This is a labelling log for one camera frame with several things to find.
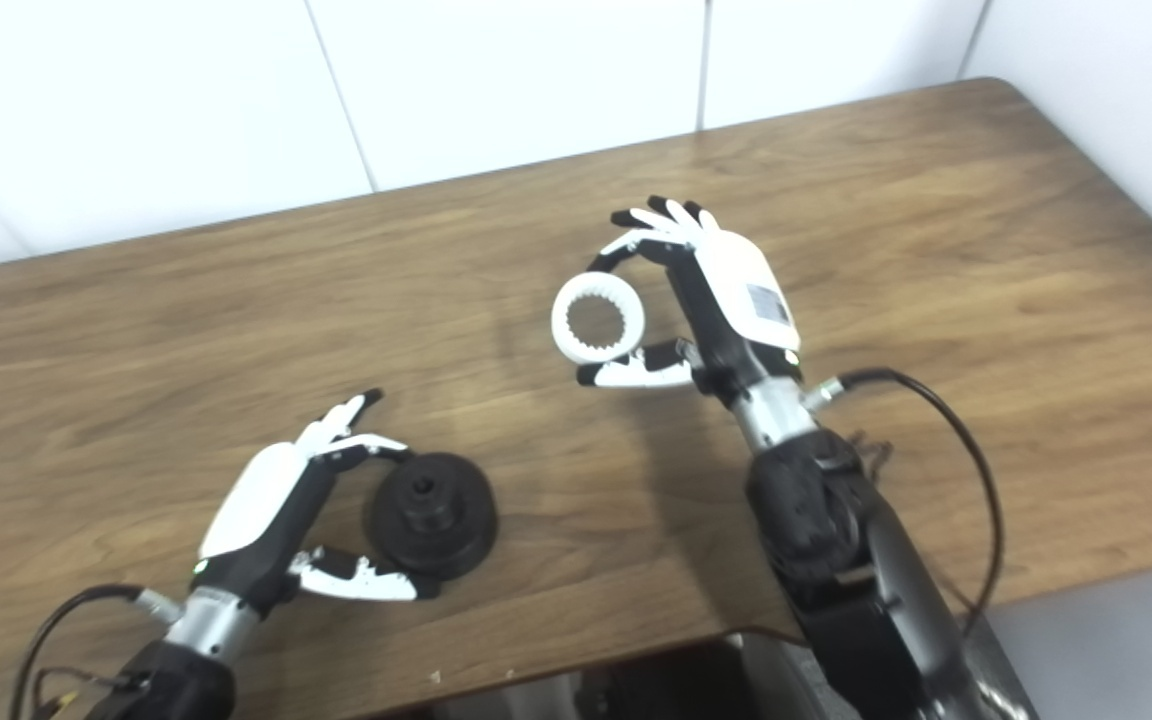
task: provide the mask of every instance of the black pulley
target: black pulley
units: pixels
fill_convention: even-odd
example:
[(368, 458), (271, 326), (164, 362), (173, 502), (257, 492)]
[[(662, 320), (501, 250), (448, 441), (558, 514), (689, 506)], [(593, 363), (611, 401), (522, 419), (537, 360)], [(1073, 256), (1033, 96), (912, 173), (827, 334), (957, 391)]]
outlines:
[(431, 452), (403, 462), (376, 490), (366, 523), (371, 543), (399, 569), (460, 578), (492, 550), (492, 486), (473, 462)]

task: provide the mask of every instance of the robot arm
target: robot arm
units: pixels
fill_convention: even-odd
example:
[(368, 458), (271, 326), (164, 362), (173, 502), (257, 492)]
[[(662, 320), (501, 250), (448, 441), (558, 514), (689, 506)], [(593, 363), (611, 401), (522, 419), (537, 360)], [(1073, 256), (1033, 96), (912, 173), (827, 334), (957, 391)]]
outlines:
[[(746, 497), (764, 551), (832, 687), (865, 720), (983, 720), (980, 691), (937, 584), (855, 448), (814, 420), (814, 410), (849, 386), (835, 379), (801, 388), (799, 333), (755, 243), (725, 232), (695, 202), (647, 204), (654, 214), (612, 215), (631, 229), (558, 296), (554, 340), (581, 364), (577, 381), (659, 387), (690, 376), (700, 393), (718, 397), (755, 457)], [(637, 301), (632, 288), (605, 291), (623, 283), (607, 273), (635, 255), (664, 265), (694, 342), (637, 347), (643, 329), (626, 312)], [(616, 356), (573, 343), (567, 310), (584, 295), (568, 287), (596, 288), (584, 295), (620, 306), (627, 333), (613, 346)]]
[[(298, 591), (364, 601), (438, 594), (435, 579), (382, 574), (366, 558), (340, 550), (302, 548), (338, 473), (369, 457), (412, 458), (402, 442), (353, 433), (351, 425), (380, 397), (379, 389), (349, 397), (308, 424), (296, 441), (257, 452), (207, 529), (183, 606), (134, 585), (91, 588), (61, 606), (26, 653), (9, 717), (22, 710), (29, 669), (46, 634), (86, 600), (122, 597), (168, 626), (165, 637), (143, 647), (115, 679), (86, 674), (109, 689), (88, 719), (225, 720), (236, 698), (232, 666), (243, 643), (274, 606)], [(41, 702), (40, 674), (31, 717), (53, 717), (68, 700)]]

